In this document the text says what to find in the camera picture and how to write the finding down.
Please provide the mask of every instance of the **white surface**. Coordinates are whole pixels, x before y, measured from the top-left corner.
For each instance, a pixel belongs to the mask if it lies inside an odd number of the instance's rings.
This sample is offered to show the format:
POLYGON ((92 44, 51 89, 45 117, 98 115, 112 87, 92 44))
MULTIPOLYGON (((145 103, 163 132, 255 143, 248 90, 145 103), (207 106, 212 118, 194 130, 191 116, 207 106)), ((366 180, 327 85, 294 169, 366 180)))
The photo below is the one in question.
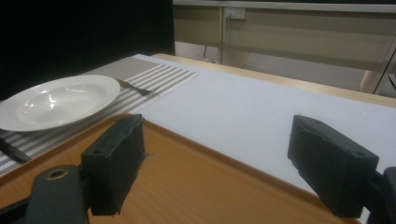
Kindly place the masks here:
POLYGON ((246 18, 246 11, 244 7, 226 7, 225 18, 244 20, 246 18))
MULTIPOLYGON (((201 75, 139 111, 175 133, 313 192, 287 158, 294 115, 321 120, 395 166, 396 109, 145 56, 201 75)), ((367 211, 361 217, 365 223, 367 211)))
POLYGON ((257 1, 212 1, 212 0, 174 0, 174 5, 201 7, 250 7, 288 10, 344 11, 395 13, 396 5, 381 4, 323 4, 323 3, 286 3, 257 1))
POLYGON ((66 77, 22 91, 0 104, 0 128, 30 132, 85 119, 117 97, 119 83, 104 76, 66 77))

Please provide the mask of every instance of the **fork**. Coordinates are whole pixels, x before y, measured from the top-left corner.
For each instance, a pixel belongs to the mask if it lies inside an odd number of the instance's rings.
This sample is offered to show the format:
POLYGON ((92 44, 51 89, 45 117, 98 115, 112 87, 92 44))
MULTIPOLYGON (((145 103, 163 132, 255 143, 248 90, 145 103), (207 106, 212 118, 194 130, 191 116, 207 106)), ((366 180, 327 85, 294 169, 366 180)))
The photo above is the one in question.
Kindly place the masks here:
POLYGON ((137 92, 138 92, 140 95, 142 95, 142 96, 151 95, 151 94, 154 93, 156 90, 158 90, 158 88, 156 88, 155 90, 152 90, 152 91, 145 90, 145 89, 140 89, 140 88, 137 88, 136 86, 132 85, 132 84, 129 83, 129 82, 126 82, 126 81, 123 81, 123 80, 120 80, 120 79, 116 79, 116 80, 120 83, 120 85, 121 85, 123 88, 130 88, 130 89, 133 89, 133 90, 137 91, 137 92))

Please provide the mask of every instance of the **floor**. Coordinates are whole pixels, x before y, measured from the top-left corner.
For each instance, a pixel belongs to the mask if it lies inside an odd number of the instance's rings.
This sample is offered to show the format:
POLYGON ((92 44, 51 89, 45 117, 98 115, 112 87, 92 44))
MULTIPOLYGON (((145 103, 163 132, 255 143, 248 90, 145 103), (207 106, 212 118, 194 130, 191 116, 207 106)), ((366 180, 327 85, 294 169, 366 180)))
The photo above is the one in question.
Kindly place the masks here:
MULTIPOLYGON (((212 63, 219 62, 218 50, 212 47, 206 48, 201 45, 176 42, 176 54, 180 57, 195 60, 212 63)), ((353 91, 360 90, 361 79, 365 72, 355 68, 311 63, 255 53, 250 53, 247 56, 247 64, 243 68, 353 91)), ((396 98, 396 90, 387 81, 380 95, 396 98)))

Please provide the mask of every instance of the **knife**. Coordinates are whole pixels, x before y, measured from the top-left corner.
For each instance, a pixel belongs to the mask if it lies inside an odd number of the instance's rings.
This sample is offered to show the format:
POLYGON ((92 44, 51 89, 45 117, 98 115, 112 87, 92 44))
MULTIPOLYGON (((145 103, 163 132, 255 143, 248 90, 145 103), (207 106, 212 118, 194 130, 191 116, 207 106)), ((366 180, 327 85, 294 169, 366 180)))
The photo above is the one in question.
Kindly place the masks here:
POLYGON ((32 159, 24 152, 7 143, 3 138, 0 138, 0 151, 18 163, 26 163, 32 159))

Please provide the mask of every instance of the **cutlery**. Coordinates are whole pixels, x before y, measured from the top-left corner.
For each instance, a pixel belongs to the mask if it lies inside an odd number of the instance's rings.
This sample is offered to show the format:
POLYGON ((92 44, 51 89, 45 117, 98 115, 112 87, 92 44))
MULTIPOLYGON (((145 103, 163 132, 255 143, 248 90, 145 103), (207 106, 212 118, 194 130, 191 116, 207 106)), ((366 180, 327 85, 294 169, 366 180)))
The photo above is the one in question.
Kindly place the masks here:
POLYGON ((0 138, 0 151, 18 163, 26 163, 32 159, 24 152, 7 143, 3 138, 0 138))
POLYGON ((123 81, 123 80, 119 80, 119 79, 116 79, 119 83, 120 83, 120 85, 123 87, 123 88, 129 88, 129 89, 133 89, 133 90, 135 90, 135 91, 137 91, 140 95, 142 95, 142 96, 147 96, 147 95, 150 95, 150 94, 152 94, 152 93, 154 93, 157 89, 155 89, 155 90, 153 90, 153 91, 149 91, 149 90, 144 90, 144 89, 140 89, 140 88, 137 88, 136 86, 134 86, 134 85, 132 85, 131 83, 129 83, 129 82, 127 82, 127 81, 123 81))

